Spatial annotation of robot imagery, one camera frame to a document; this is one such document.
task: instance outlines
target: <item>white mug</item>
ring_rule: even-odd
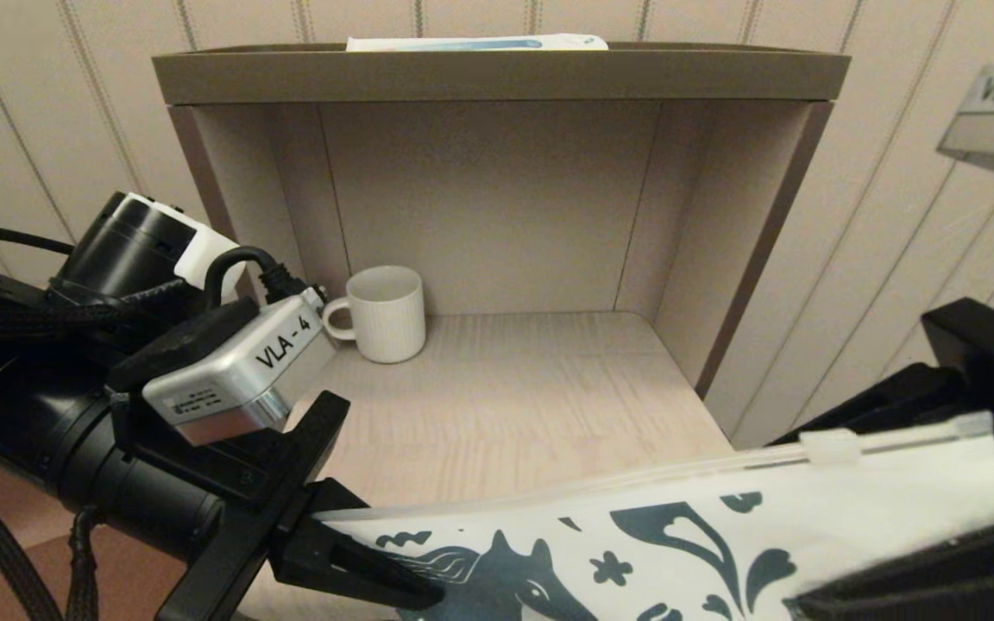
[[[340,308],[351,309],[351,330],[332,325],[331,315]],[[407,361],[425,346],[421,275],[399,265],[363,270],[348,279],[346,298],[324,307],[321,322],[340,341],[354,341],[368,361]]]

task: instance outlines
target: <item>brown floor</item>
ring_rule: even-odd
[[[91,541],[98,559],[99,618],[102,621],[153,618],[181,577],[182,563],[111,528],[95,530]],[[63,610],[71,581],[67,538],[56,538],[27,551]],[[0,574],[0,620],[24,619],[24,610]]]
[[[63,609],[71,581],[71,550],[67,547],[71,514],[35,485],[0,468],[0,518],[22,543]],[[98,528],[91,539],[98,559],[100,618],[153,618],[185,566],[111,528]],[[25,614],[0,575],[0,620],[15,618],[24,620]]]

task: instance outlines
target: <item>shelf top edge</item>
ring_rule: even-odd
[[[168,105],[837,98],[849,56],[709,43],[607,51],[344,52],[342,43],[154,56]]]

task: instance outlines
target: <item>shelf unit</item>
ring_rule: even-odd
[[[611,47],[232,47],[154,66],[221,232],[334,293],[364,267],[417,268],[434,315],[630,311],[702,395],[849,59]]]

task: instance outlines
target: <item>mug handle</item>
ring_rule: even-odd
[[[332,313],[339,311],[340,308],[350,307],[351,305],[348,304],[347,298],[334,299],[324,307],[324,313],[321,313],[320,315],[320,323],[324,324],[324,329],[328,330],[328,334],[335,336],[335,338],[340,339],[340,341],[354,341],[355,331],[353,329],[339,329],[338,327],[332,325],[332,322],[328,321],[328,318],[332,315]]]

